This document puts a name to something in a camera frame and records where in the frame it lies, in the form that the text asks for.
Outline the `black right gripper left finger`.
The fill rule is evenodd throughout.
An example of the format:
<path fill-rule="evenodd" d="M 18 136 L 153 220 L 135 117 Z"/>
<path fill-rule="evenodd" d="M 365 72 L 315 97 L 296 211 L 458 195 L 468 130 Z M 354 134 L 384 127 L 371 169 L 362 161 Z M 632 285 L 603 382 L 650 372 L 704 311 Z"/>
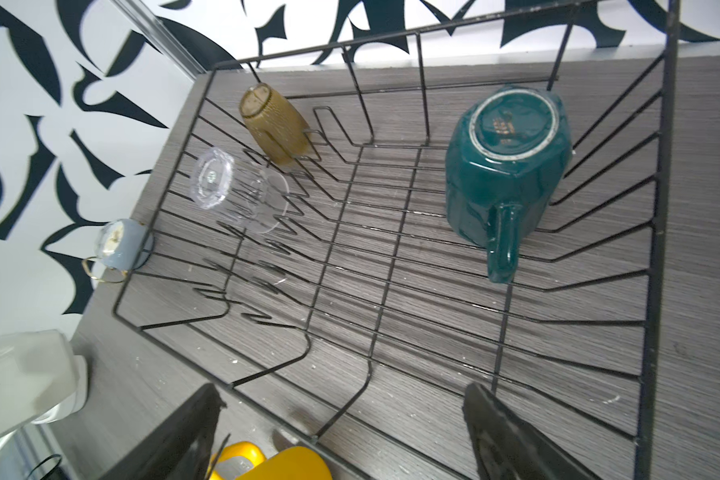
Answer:
<path fill-rule="evenodd" d="M 217 388 L 201 386 L 116 465 L 104 479 L 204 479 L 225 407 Z"/>

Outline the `small blue alarm clock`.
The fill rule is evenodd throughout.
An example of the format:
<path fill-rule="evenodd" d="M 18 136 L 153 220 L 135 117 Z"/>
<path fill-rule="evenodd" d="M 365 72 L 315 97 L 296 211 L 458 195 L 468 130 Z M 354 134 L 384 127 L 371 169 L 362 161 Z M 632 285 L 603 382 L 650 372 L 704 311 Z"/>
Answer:
<path fill-rule="evenodd" d="M 104 225 L 95 241 L 95 254 L 81 261 L 85 274 L 101 283 L 123 283 L 130 272 L 142 267 L 154 251 L 155 236 L 143 223 L 121 218 Z M 118 280 L 97 277 L 89 264 L 98 261 L 106 270 L 121 274 Z"/>

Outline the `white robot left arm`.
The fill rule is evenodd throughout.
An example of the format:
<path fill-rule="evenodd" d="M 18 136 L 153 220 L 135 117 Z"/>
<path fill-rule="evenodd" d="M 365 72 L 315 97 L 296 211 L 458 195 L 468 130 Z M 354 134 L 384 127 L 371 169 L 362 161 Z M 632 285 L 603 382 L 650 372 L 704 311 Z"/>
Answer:
<path fill-rule="evenodd" d="M 0 450 L 28 423 L 53 423 L 81 410 L 88 388 L 88 362 L 63 333 L 0 336 Z"/>

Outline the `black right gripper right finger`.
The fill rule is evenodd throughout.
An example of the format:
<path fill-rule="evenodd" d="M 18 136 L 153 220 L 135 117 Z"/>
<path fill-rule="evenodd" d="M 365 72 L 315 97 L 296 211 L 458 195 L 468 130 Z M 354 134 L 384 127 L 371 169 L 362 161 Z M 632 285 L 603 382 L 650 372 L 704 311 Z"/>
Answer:
<path fill-rule="evenodd" d="M 480 383 L 466 387 L 462 410 L 481 479 L 597 477 Z"/>

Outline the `yellow mug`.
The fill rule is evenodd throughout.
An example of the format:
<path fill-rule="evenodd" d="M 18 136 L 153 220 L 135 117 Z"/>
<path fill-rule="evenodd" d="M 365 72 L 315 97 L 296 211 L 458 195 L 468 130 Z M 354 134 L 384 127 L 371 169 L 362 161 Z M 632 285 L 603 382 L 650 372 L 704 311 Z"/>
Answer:
<path fill-rule="evenodd" d="M 238 442 L 224 447 L 213 460 L 218 466 L 233 458 L 244 458 L 252 465 L 252 469 L 241 475 L 240 479 L 332 479 L 331 471 L 322 457 L 302 446 L 288 448 L 267 459 L 255 444 Z"/>

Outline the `green mug white inside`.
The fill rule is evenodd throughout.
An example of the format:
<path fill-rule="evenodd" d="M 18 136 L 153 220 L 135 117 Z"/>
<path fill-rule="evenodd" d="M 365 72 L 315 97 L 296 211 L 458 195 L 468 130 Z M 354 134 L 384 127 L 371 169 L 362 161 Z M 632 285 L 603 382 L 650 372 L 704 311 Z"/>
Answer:
<path fill-rule="evenodd" d="M 554 92 L 505 85 L 458 120 L 445 156 L 446 218 L 485 249 L 491 282 L 512 282 L 521 242 L 572 156 L 568 117 Z"/>

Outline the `amber textured glass cup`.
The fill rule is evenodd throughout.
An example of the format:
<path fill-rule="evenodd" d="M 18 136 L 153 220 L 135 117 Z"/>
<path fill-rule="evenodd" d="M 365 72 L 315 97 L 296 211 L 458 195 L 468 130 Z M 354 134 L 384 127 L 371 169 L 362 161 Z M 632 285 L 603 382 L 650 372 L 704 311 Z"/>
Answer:
<path fill-rule="evenodd" d="M 239 102 L 239 113 L 253 139 L 276 165 L 286 166 L 294 163 L 295 157 L 313 153 L 307 121 L 270 85 L 248 88 Z"/>

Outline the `clear glass cup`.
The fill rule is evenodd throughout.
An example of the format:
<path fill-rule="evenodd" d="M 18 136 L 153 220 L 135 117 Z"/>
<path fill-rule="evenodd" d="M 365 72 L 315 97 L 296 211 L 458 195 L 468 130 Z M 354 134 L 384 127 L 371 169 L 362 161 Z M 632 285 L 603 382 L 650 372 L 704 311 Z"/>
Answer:
<path fill-rule="evenodd" d="M 254 234 L 267 234 L 279 225 L 288 212 L 289 193 L 277 170 L 216 147 L 199 156 L 189 180 L 189 196 L 198 207 Z"/>

